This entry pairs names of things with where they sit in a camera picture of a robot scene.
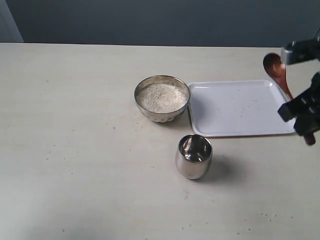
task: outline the robotic arm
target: robotic arm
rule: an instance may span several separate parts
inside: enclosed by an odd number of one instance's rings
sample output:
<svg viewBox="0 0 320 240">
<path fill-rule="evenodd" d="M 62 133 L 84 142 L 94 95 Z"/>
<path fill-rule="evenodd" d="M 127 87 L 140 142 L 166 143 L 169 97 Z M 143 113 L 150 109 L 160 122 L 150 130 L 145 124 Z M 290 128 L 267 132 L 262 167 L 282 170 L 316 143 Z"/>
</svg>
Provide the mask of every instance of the robotic arm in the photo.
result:
<svg viewBox="0 0 320 240">
<path fill-rule="evenodd" d="M 286 65 L 317 59 L 320 61 L 320 37 L 294 41 L 281 49 L 281 61 Z M 312 136 L 320 130 L 320 71 L 311 79 L 311 86 L 278 110 L 287 122 L 296 118 L 294 129 L 300 136 Z"/>
</svg>

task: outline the stainless steel bowl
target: stainless steel bowl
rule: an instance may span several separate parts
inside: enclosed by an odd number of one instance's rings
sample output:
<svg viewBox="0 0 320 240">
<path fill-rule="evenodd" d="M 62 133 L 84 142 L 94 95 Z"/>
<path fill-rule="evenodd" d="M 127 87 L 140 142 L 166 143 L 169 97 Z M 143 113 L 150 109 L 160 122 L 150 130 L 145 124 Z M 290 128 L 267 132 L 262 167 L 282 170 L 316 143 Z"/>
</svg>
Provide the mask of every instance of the stainless steel bowl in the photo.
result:
<svg viewBox="0 0 320 240">
<path fill-rule="evenodd" d="M 179 142 L 175 154 L 175 165 L 185 178 L 199 179 L 208 172 L 212 155 L 212 146 L 205 137 L 190 134 L 184 136 Z"/>
<path fill-rule="evenodd" d="M 173 112 L 156 113 L 156 112 L 148 111 L 138 103 L 137 96 L 142 89 L 144 89 L 150 84 L 167 84 L 167 85 L 175 86 L 176 88 L 180 89 L 181 92 L 184 93 L 184 95 L 186 96 L 187 98 L 186 104 L 179 110 L 173 111 Z M 136 86 L 134 90 L 134 99 L 138 109 L 145 117 L 147 117 L 148 119 L 156 123 L 165 123 L 165 122 L 170 122 L 173 119 L 176 119 L 177 117 L 181 116 L 183 112 L 187 109 L 189 105 L 189 100 L 190 100 L 190 90 L 189 90 L 189 87 L 183 81 L 181 81 L 176 77 L 166 76 L 166 75 L 157 75 L 157 76 L 151 76 L 144 79 Z"/>
</svg>

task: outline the white table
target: white table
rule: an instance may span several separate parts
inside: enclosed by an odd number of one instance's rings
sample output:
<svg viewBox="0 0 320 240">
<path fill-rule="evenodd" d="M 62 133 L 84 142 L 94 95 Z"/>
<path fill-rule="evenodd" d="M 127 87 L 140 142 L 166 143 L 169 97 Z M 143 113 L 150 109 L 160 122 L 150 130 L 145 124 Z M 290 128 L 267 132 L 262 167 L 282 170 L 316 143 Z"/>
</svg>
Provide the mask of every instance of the white table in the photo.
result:
<svg viewBox="0 0 320 240">
<path fill-rule="evenodd" d="M 135 106 L 146 77 L 267 79 L 279 51 L 1 43 L 0 239 L 319 239 L 319 142 L 211 138 L 215 163 L 191 181 L 174 163 L 187 115 L 156 124 Z M 319 69 L 288 67 L 294 96 Z"/>
</svg>

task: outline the stainless steel cup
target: stainless steel cup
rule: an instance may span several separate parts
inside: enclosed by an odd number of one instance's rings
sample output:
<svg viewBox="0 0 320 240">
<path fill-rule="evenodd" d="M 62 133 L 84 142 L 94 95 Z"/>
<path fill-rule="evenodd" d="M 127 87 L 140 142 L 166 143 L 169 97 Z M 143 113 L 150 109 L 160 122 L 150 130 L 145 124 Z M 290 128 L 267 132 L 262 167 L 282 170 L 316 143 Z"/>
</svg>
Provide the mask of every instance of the stainless steel cup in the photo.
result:
<svg viewBox="0 0 320 240">
<path fill-rule="evenodd" d="M 175 165 L 185 178 L 199 179 L 209 170 L 212 155 L 212 146 L 205 137 L 190 134 L 184 136 L 179 142 L 175 154 Z"/>
</svg>

